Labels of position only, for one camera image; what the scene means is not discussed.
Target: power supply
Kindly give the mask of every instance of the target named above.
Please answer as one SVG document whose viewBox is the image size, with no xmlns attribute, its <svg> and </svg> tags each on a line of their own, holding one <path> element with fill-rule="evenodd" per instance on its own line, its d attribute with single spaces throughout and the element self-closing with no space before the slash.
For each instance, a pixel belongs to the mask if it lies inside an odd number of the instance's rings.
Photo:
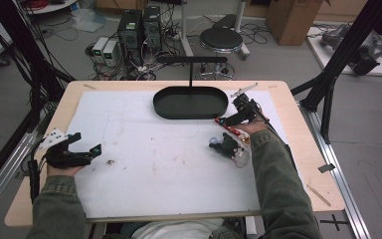
<svg viewBox="0 0 382 239">
<path fill-rule="evenodd" d="M 108 40 L 109 38 L 107 37 L 100 37 L 97 43 L 95 43 L 95 46 L 93 47 L 93 55 L 94 55 L 95 62 L 102 63 L 102 64 L 105 63 L 103 50 Z"/>
<path fill-rule="evenodd" d="M 120 59 L 120 51 L 116 40 L 107 41 L 103 50 L 104 61 L 108 67 L 115 67 Z"/>
<path fill-rule="evenodd" d="M 147 6 L 143 16 L 147 51 L 156 53 L 162 50 L 160 7 Z"/>
</svg>

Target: hand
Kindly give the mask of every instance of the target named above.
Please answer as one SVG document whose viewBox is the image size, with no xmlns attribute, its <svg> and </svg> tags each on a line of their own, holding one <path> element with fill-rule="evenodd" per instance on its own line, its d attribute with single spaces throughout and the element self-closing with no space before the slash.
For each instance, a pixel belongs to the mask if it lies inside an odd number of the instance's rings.
<svg viewBox="0 0 382 239">
<path fill-rule="evenodd" d="M 48 164 L 48 176 L 71 176 L 74 177 L 77 172 L 83 169 L 83 166 L 68 167 L 68 168 L 54 168 Z"/>
<path fill-rule="evenodd" d="M 234 128 L 243 130 L 248 135 L 251 135 L 257 131 L 268 129 L 266 124 L 263 122 L 262 118 L 260 118 L 259 115 L 257 115 L 252 122 L 249 123 L 240 123 L 233 126 Z"/>
</svg>

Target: table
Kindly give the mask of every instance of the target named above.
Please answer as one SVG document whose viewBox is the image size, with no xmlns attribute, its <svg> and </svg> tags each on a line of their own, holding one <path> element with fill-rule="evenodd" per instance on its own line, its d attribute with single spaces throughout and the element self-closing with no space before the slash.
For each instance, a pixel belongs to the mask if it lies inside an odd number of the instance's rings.
<svg viewBox="0 0 382 239">
<path fill-rule="evenodd" d="M 238 88 L 247 87 L 258 82 L 259 91 L 268 91 L 276 106 L 276 111 L 281 118 L 283 128 L 286 132 L 289 146 L 295 158 L 298 170 L 303 175 L 303 182 L 311 199 L 314 211 L 336 211 L 343 210 L 344 202 L 340 192 L 332 179 L 330 173 L 319 172 L 318 168 L 324 165 L 324 160 L 319 152 L 310 131 L 300 114 L 300 111 L 291 95 L 287 84 L 279 81 L 198 81 L 194 86 L 213 86 L 223 91 L 236 91 Z M 75 115 L 80 97 L 83 92 L 92 91 L 159 91 L 168 86 L 187 86 L 185 81 L 154 81 L 154 82 L 73 82 L 61 100 L 58 109 L 48 127 L 48 132 L 57 127 L 66 131 L 71 119 Z M 46 174 L 42 172 L 41 183 L 43 185 Z M 32 206 L 29 197 L 29 179 L 25 178 L 14 198 L 7 213 L 5 223 L 8 226 L 29 226 L 32 224 Z M 224 212 L 222 216 L 247 216 L 259 215 L 259 211 L 241 213 Z M 167 218 L 163 215 L 156 217 L 129 217 L 123 220 L 159 220 L 159 219 L 185 219 L 216 217 L 219 215 L 177 215 Z"/>
</svg>

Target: sleeve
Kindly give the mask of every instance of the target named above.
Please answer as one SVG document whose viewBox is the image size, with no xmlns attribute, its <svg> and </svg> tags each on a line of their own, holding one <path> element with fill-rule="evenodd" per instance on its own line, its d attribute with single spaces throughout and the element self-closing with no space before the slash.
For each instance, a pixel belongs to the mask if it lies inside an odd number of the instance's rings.
<svg viewBox="0 0 382 239">
<path fill-rule="evenodd" d="M 320 238 L 311 201 L 282 142 L 269 130 L 251 135 L 264 238 Z"/>
<path fill-rule="evenodd" d="M 33 203 L 33 226 L 27 234 L 35 238 L 85 238 L 86 217 L 70 176 L 49 176 Z"/>
</svg>

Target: box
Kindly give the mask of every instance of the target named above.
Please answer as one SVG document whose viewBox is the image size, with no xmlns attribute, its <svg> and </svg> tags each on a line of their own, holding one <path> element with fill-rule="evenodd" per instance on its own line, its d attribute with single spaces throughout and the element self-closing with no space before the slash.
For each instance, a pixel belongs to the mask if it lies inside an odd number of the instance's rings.
<svg viewBox="0 0 382 239">
<path fill-rule="evenodd" d="M 330 4 L 322 4 L 315 21 L 353 22 L 367 3 L 367 0 L 329 1 Z"/>
<path fill-rule="evenodd" d="M 104 13 L 121 14 L 125 9 L 144 9 L 146 0 L 97 0 L 97 8 Z"/>
<path fill-rule="evenodd" d="M 278 45 L 300 46 L 323 0 L 273 0 L 266 25 Z"/>
</svg>

